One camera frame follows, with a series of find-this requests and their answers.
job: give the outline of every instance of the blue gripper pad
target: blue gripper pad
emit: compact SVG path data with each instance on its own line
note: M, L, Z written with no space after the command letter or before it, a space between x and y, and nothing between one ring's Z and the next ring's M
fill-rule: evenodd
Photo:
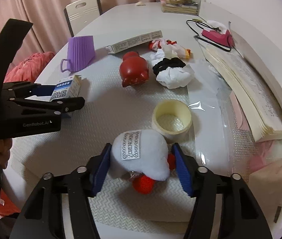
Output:
M182 188L190 197L194 197L193 178L198 164L193 157L183 154L178 143L172 146L172 153L175 155L176 172Z
M90 182L92 184L92 194L97 195L101 191L106 174L110 167L110 152L112 145L107 143L99 156L91 157L87 168L90 171Z

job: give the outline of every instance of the red ceramic figure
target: red ceramic figure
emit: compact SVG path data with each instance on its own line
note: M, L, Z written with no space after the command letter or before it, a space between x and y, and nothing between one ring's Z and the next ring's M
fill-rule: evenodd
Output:
M128 52L123 56L123 62L120 65L120 76L123 87L142 84L149 78L148 63L139 56L138 52Z

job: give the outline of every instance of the storage box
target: storage box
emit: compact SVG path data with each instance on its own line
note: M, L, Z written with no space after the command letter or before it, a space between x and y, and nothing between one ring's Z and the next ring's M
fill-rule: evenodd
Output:
M201 0L160 0L163 12L198 15Z
M158 31L142 34L140 36L132 37L132 38L120 41L110 46L106 46L105 49L108 51L109 54L115 54L123 50L126 50L128 48L131 48L137 45L141 45L143 43L152 41L154 39L162 38L162 37L163 37L162 31L158 30Z

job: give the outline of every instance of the black cable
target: black cable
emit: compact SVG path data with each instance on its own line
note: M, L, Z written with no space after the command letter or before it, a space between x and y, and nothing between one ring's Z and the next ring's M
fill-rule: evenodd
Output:
M198 22L198 21L194 21L194 20L187 20L187 21L186 21L186 24L190 27L190 29L195 32L195 34L196 34L196 35L194 36L195 39L202 40L202 41L204 41L204 42L206 42L206 43L208 43L208 44L211 44L211 45L213 45L213 46L215 46L215 47L217 47L217 48L220 48L220 49L222 49L222 50L224 50L224 51L226 51L226 52L231 52L232 47L231 47L230 42L229 42L230 36L228 36L228 38L227 38L227 42L228 42L228 47L229 47L229 49L226 49L226 48L224 48L223 46L220 46L220 45L218 45L218 44L215 43L215 42L212 42L212 41L209 41L209 40L207 40L207 39L201 38L200 35L199 35L199 33L198 33L196 30L194 30L194 29L190 26L189 22L195 22L196 25L197 25L199 28L201 28L201 29L204 29L204 28L202 28L201 26L199 26L199 24L200 24L200 25L203 25L204 27L207 27L207 28L210 28L210 29L212 29L212 30L215 30L215 31L219 31L219 30L220 30L219 28L213 28L213 27L207 25L206 23Z

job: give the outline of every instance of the red knitted ball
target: red knitted ball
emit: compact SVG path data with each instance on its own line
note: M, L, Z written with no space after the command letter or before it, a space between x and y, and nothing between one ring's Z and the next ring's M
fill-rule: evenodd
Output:
M132 182L132 185L137 192L141 194L149 194L153 189L154 183L155 180L142 175L135 178L135 180Z
M167 156L167 162L169 163L169 168L170 168L171 171L176 168L175 155L174 154L169 154Z

